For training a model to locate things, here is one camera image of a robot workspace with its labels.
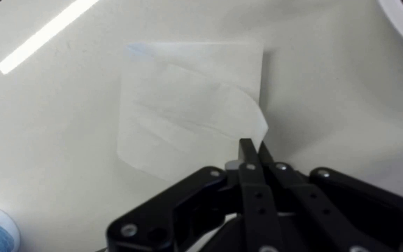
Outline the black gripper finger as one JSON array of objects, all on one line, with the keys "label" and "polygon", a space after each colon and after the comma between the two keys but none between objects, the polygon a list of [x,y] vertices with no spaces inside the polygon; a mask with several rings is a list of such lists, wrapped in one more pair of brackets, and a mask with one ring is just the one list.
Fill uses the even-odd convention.
[{"label": "black gripper finger", "polygon": [[258,156],[296,215],[313,226],[317,252],[403,252],[403,196],[328,166],[303,175],[265,144]]}]

